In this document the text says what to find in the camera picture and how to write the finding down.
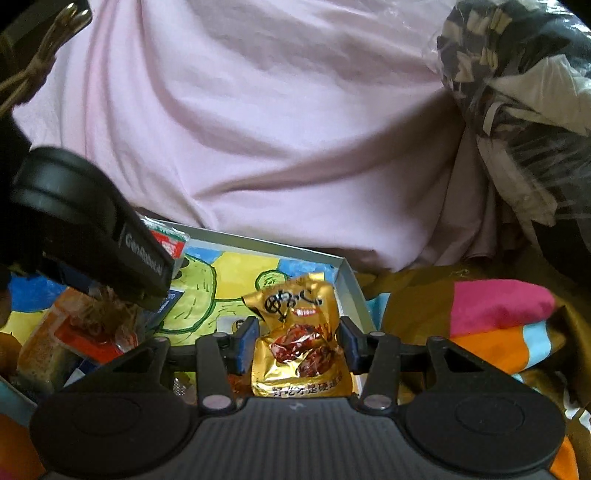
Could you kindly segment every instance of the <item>cartoon illustration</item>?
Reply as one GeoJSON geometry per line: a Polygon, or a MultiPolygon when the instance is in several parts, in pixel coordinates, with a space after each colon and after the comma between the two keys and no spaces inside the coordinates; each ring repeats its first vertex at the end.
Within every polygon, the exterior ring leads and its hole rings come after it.
{"type": "MultiPolygon", "coordinates": [[[[194,343],[199,336],[215,332],[220,317],[252,315],[242,302],[243,295],[318,271],[334,283],[337,271],[328,264],[189,246],[171,285],[184,293],[156,335],[169,337],[172,345],[194,343]]],[[[9,288],[12,314],[0,332],[12,333],[23,344],[65,286],[36,275],[13,276],[9,288]]]]}
{"type": "Polygon", "coordinates": [[[247,317],[242,296],[308,272],[323,271],[334,282],[331,265],[277,257],[189,247],[171,288],[184,294],[170,310],[157,335],[172,345],[189,345],[216,331],[220,317],[247,317]]]}

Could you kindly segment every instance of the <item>snack package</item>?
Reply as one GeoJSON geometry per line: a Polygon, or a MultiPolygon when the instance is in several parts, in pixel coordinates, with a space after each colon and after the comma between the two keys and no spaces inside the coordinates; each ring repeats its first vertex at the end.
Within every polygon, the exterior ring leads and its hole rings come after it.
{"type": "Polygon", "coordinates": [[[178,273],[183,263],[185,250],[189,244],[190,237],[185,233],[154,220],[153,218],[141,215],[144,225],[152,232],[154,238],[164,247],[174,260],[173,278],[178,273]]]}
{"type": "Polygon", "coordinates": [[[259,397],[344,397],[352,380],[335,331],[335,291],[312,273],[242,298],[270,333],[255,344],[252,391],[259,397]]]}
{"type": "Polygon", "coordinates": [[[60,317],[51,331],[67,349],[103,365],[138,346],[143,311],[119,300],[108,287],[90,293],[64,291],[51,307],[60,317]]]}
{"type": "Polygon", "coordinates": [[[18,355],[17,373],[11,381],[34,401],[60,390],[80,361],[51,333],[62,320],[58,309],[49,308],[18,355]]]}

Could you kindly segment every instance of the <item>pink cloth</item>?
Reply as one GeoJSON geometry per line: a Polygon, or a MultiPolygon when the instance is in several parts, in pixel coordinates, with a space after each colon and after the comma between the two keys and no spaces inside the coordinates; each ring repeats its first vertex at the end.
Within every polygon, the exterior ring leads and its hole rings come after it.
{"type": "Polygon", "coordinates": [[[475,280],[454,285],[450,336],[472,335],[547,320],[556,308],[544,287],[519,280],[475,280]]]}
{"type": "Polygon", "coordinates": [[[492,187],[422,58],[446,1],[94,0],[15,118],[178,222],[365,271],[488,255],[492,187]]]}

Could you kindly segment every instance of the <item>plastic wrapper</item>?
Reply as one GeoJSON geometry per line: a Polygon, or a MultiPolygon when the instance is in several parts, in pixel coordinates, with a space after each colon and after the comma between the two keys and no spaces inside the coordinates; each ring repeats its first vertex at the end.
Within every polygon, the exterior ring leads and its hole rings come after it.
{"type": "Polygon", "coordinates": [[[153,218],[141,215],[144,225],[150,229],[154,238],[164,247],[174,260],[173,278],[178,273],[183,263],[185,250],[189,244],[190,237],[176,228],[172,228],[154,220],[153,218]]]}
{"type": "Polygon", "coordinates": [[[17,373],[11,381],[34,401],[60,390],[80,362],[51,332],[62,320],[58,309],[49,308],[18,355],[17,373]]]}
{"type": "Polygon", "coordinates": [[[105,364],[138,346],[144,313],[137,305],[119,300],[110,288],[91,293],[68,288],[61,294],[51,308],[59,316],[51,332],[82,358],[105,364]]]}
{"type": "Polygon", "coordinates": [[[591,32],[553,0],[460,0],[435,49],[526,237],[591,285],[591,32]]]}
{"type": "Polygon", "coordinates": [[[255,344],[251,386],[260,397],[341,397],[352,379],[335,339],[335,292],[307,274],[243,297],[270,333],[255,344]]]}

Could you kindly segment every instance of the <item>yellow packaging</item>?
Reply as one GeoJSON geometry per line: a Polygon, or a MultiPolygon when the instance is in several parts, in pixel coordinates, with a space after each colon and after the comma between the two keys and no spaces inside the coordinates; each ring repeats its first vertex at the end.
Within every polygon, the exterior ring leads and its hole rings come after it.
{"type": "Polygon", "coordinates": [[[335,291],[313,273],[243,297],[270,333],[255,344],[252,391],[259,397],[344,397],[352,380],[336,343],[335,291]]]}

